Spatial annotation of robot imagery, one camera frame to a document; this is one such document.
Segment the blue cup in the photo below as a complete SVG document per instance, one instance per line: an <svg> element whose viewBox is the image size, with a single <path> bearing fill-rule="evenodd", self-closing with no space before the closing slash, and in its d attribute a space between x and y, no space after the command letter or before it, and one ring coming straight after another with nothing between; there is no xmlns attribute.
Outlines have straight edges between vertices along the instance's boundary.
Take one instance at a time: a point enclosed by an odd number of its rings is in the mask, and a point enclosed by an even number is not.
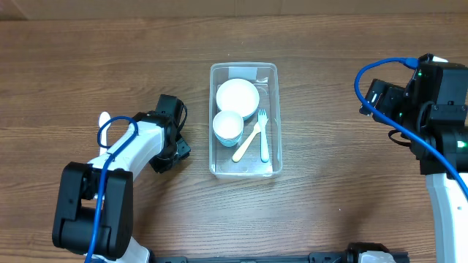
<svg viewBox="0 0 468 263"><path fill-rule="evenodd" d="M240 139L241 139L241 136L238 136L238 137L233 138L233 139L225 139L225 138L223 138L223 137L218 137L218 136L216 136L216 138L218 139L218 141L219 141L223 146L230 148L230 147L233 147L233 146L235 146L235 145L238 144L238 142L239 142Z"/></svg>

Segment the pink cup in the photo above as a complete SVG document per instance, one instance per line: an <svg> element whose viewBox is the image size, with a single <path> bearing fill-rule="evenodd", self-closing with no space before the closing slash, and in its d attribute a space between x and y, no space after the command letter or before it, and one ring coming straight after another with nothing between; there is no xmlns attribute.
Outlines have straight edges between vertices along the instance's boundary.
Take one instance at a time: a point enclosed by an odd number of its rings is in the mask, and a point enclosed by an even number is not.
<svg viewBox="0 0 468 263"><path fill-rule="evenodd" d="M214 133L224 140L233 140L244 130L243 118L234 111L223 110L213 119Z"/></svg>

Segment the yellow fork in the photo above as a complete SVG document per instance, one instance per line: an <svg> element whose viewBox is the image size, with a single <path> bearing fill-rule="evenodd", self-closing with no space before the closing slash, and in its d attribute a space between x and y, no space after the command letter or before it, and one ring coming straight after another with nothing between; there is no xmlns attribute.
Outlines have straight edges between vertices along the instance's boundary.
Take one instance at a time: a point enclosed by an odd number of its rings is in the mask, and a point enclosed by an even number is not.
<svg viewBox="0 0 468 263"><path fill-rule="evenodd" d="M254 125L254 128L252 130L252 133L246 138L246 140L242 143L242 145L237 149L237 151L233 154L232 161L235 163L239 162L242 157L244 156L247 148L250 146L252 143L253 139L255 136L260 133L260 125L259 123L256 123Z"/></svg>

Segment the white spoon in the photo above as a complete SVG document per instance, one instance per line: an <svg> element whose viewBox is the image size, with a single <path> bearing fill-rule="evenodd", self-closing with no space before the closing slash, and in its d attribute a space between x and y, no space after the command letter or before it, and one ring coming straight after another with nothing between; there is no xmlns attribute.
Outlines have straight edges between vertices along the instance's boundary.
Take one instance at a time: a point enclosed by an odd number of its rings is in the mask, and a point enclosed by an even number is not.
<svg viewBox="0 0 468 263"><path fill-rule="evenodd" d="M100 137L98 139L99 142L99 154L103 155L107 152L107 130L109 126L105 126L105 124L111 119L110 114L108 112L102 112L99 116L98 124L99 128L102 129L100 133Z"/></svg>

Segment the white bowl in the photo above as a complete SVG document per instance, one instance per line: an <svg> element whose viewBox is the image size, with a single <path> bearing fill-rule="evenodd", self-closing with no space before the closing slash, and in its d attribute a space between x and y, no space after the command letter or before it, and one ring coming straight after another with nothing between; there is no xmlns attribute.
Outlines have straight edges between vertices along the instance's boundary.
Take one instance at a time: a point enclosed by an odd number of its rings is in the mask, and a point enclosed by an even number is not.
<svg viewBox="0 0 468 263"><path fill-rule="evenodd" d="M216 105L220 111L238 113L244 120L257 110L260 95L255 85L248 80L236 78L222 83L216 92Z"/></svg>

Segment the light blue fork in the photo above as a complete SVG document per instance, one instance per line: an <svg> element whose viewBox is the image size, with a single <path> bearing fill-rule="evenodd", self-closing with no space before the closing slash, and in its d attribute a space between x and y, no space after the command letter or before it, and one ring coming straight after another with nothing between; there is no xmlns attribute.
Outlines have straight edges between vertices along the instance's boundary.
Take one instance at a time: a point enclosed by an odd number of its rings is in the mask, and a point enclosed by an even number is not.
<svg viewBox="0 0 468 263"><path fill-rule="evenodd" d="M263 163L269 161L268 142L266 136L266 124L268 122L268 116L266 110L259 109L257 114L257 122L260 126L260 158Z"/></svg>

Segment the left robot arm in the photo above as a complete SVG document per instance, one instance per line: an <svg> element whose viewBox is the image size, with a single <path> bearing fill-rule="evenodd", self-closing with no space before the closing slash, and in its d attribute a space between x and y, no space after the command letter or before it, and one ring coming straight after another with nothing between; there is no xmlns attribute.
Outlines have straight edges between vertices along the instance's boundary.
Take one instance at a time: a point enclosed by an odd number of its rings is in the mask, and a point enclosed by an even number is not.
<svg viewBox="0 0 468 263"><path fill-rule="evenodd" d="M86 262L149 262L150 251L132 236L134 181L147 164L163 173L189 156L181 136L186 109L123 119L128 129L117 142L61 174L52 242Z"/></svg>

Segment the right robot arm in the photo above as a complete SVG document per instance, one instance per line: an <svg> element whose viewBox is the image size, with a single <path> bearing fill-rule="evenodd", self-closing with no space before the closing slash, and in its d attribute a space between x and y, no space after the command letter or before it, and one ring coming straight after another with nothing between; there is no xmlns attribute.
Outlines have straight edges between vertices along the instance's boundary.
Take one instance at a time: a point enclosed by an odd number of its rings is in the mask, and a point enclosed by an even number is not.
<svg viewBox="0 0 468 263"><path fill-rule="evenodd" d="M416 80L407 88L375 79L360 112L412 132L434 214L438 262L467 261L467 80Z"/></svg>

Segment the clear plastic container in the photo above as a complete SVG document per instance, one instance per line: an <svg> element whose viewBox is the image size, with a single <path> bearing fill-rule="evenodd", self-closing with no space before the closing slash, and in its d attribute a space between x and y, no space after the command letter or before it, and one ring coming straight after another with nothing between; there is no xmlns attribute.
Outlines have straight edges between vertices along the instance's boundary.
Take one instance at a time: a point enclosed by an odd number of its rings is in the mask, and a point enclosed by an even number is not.
<svg viewBox="0 0 468 263"><path fill-rule="evenodd" d="M231 79L244 79L253 83L260 95L256 112L244 120L240 141L233 147L223 146L213 130L213 119L220 112L216 105L219 86ZM217 178L271 177L282 171L282 136L279 103L278 71L274 64L265 62L225 62L214 64L210 71L209 87L209 169ZM260 158L260 133L253 139L242 159L235 163L233 154L252 133L259 109L266 110L268 122L266 136L269 161Z"/></svg>

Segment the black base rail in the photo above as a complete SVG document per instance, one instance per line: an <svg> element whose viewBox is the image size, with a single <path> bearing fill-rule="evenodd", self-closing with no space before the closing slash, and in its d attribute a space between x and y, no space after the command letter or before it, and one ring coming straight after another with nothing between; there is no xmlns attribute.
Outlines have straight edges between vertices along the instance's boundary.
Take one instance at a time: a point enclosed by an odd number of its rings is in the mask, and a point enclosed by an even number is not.
<svg viewBox="0 0 468 263"><path fill-rule="evenodd" d="M155 256L150 251L150 263L410 263L407 252L390 252L381 243L349 243L344 251L311 252L294 256L237 256L187 258L185 256Z"/></svg>

